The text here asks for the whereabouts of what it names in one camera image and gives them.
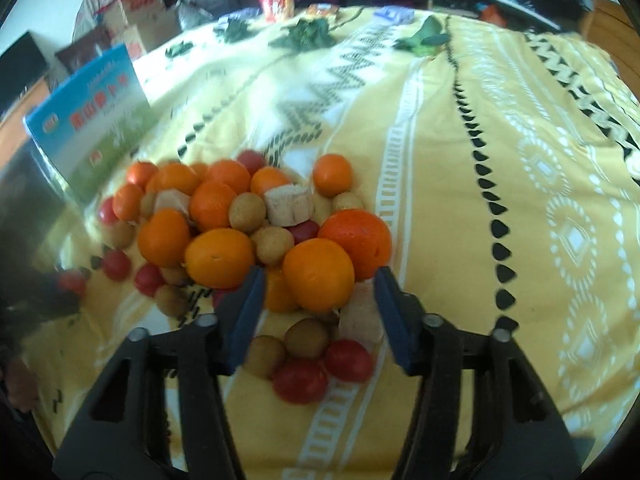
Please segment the far left cherry tomato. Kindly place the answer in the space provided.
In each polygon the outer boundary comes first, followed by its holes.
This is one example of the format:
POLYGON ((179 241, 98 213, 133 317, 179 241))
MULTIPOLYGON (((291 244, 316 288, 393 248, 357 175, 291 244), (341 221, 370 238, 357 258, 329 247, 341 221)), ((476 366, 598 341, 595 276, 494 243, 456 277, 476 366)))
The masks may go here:
POLYGON ((104 200, 102 200, 98 211, 96 212, 96 218, 98 218, 102 226, 112 226, 118 221, 118 217, 116 216, 114 211, 113 196, 108 196, 107 198, 104 198, 104 200))

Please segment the wooden headboard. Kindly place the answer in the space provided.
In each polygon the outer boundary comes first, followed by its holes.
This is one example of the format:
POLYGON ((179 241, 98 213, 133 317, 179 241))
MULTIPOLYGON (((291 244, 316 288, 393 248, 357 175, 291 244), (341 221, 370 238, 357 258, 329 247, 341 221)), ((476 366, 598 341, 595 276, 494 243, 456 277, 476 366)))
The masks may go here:
POLYGON ((623 7, 612 0, 592 0, 585 21, 588 41, 608 52, 620 78, 639 97, 639 35, 623 7))

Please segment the cardboard boxes stack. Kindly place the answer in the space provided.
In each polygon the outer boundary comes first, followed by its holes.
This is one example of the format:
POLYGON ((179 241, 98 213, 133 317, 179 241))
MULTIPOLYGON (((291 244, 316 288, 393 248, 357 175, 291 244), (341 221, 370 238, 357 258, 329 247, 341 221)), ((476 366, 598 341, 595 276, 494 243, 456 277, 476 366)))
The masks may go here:
POLYGON ((101 23, 112 45, 125 46, 132 60, 181 34, 177 12, 164 0, 113 0, 102 10, 101 23))

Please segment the orange snack packet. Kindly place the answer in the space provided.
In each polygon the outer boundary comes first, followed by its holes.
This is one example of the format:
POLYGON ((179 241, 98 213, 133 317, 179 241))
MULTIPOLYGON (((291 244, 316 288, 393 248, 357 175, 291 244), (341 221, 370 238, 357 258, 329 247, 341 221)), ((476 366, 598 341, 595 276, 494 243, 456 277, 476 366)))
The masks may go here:
POLYGON ((313 3, 308 6, 306 13, 316 18, 336 18, 340 7, 331 3, 313 3))

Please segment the large front orange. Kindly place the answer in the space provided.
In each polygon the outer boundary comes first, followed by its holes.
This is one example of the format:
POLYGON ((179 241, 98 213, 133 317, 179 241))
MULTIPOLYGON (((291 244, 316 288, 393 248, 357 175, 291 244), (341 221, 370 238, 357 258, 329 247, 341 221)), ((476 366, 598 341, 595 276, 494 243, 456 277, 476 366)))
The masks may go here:
POLYGON ((140 228, 137 244, 140 254, 160 268, 181 266, 191 241, 189 223, 182 212, 162 209, 140 228))

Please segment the brown longan fruit left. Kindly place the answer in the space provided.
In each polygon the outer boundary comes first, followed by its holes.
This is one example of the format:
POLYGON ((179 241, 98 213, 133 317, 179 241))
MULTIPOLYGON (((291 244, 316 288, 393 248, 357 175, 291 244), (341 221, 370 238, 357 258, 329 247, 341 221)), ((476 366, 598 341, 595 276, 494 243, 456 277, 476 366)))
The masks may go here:
POLYGON ((133 224, 118 220, 107 228, 105 244, 111 248, 125 250, 134 242, 136 234, 137 229, 133 224))

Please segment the red instant noodle cup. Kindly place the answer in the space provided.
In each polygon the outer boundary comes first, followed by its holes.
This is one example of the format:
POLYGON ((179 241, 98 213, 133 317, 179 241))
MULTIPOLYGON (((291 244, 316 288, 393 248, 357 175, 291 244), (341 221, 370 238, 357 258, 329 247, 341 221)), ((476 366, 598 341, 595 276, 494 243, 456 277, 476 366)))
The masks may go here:
POLYGON ((284 22, 295 14, 295 0, 259 0, 262 14, 268 22, 284 22))

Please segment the mandarin orange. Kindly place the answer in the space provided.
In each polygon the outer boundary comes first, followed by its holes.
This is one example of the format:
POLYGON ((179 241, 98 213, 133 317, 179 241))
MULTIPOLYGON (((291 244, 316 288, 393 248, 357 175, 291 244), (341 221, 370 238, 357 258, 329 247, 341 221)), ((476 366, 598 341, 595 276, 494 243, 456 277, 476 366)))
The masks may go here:
POLYGON ((126 171, 126 182, 137 185, 144 190, 148 186, 149 182, 158 173, 158 168, 152 162, 134 162, 126 171))
POLYGON ((113 196, 113 211, 119 220, 135 222, 140 216, 140 205, 144 191, 140 186, 127 183, 113 196))

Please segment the back left mandarin orange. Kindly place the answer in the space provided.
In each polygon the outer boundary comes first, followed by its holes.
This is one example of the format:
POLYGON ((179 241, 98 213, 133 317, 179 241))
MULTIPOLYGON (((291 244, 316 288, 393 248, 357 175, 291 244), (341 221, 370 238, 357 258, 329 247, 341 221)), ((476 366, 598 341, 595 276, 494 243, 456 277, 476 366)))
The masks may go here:
POLYGON ((144 190, 148 186, 149 182, 158 173, 158 168, 152 162, 134 162, 126 171, 126 182, 137 185, 144 190))

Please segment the green leafy vegetable centre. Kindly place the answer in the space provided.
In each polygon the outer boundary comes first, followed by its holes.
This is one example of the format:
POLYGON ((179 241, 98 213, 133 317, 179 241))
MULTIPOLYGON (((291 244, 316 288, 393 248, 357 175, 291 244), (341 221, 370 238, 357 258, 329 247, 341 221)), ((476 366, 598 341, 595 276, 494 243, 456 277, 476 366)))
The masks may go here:
POLYGON ((331 35, 330 24, 326 18, 299 20, 293 25, 284 26, 281 35, 269 43, 272 48, 294 53, 329 49, 334 44, 336 40, 331 35))

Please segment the blue green food box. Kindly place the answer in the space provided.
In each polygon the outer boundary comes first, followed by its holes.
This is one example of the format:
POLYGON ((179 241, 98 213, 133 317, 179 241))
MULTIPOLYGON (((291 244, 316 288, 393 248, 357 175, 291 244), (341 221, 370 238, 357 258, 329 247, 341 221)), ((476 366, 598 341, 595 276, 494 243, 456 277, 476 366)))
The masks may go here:
POLYGON ((117 46, 70 76, 24 125, 63 191, 88 204, 152 129, 155 115, 127 49, 117 46))

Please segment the green leafy vegetable right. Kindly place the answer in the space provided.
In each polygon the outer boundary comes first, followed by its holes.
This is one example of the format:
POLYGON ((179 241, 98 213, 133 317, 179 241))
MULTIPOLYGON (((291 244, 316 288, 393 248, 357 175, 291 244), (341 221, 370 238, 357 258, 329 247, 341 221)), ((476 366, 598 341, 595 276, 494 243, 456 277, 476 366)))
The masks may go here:
POLYGON ((417 32, 410 37, 396 40, 393 48, 425 58, 438 55, 449 40, 450 35, 445 32, 439 19, 435 15, 429 15, 417 32))

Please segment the green leafy vegetable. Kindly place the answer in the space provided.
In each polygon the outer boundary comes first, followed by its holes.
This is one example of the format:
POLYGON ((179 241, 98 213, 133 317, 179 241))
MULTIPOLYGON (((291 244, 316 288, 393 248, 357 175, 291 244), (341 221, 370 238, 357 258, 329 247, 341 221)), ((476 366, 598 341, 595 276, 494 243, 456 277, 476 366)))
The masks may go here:
POLYGON ((417 32, 410 37, 396 40, 393 48, 425 58, 438 55, 449 40, 450 35, 445 32, 439 19, 435 15, 429 15, 417 32))
POLYGON ((329 49, 334 44, 336 40, 331 35, 330 24, 326 18, 299 20, 293 25, 284 26, 281 35, 269 43, 272 48, 294 53, 329 49))

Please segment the cut potato piece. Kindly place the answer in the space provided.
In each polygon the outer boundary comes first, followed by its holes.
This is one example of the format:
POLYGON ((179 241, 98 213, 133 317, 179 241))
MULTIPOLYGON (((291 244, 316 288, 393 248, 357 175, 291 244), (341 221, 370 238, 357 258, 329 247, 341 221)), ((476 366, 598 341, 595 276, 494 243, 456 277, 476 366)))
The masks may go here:
POLYGON ((349 303, 341 308, 337 333, 341 339, 357 341, 369 351, 382 341, 384 328, 371 281, 355 285, 349 303))

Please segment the dark cherry tomato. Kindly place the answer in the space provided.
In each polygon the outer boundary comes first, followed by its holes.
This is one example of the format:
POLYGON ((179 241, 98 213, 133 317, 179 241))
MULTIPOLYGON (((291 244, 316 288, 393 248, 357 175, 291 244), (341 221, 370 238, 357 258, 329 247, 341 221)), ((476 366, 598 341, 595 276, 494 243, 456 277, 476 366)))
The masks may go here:
POLYGON ((56 279, 58 288, 64 292, 73 292, 78 297, 83 297, 87 291, 87 280, 79 270, 64 270, 56 279))

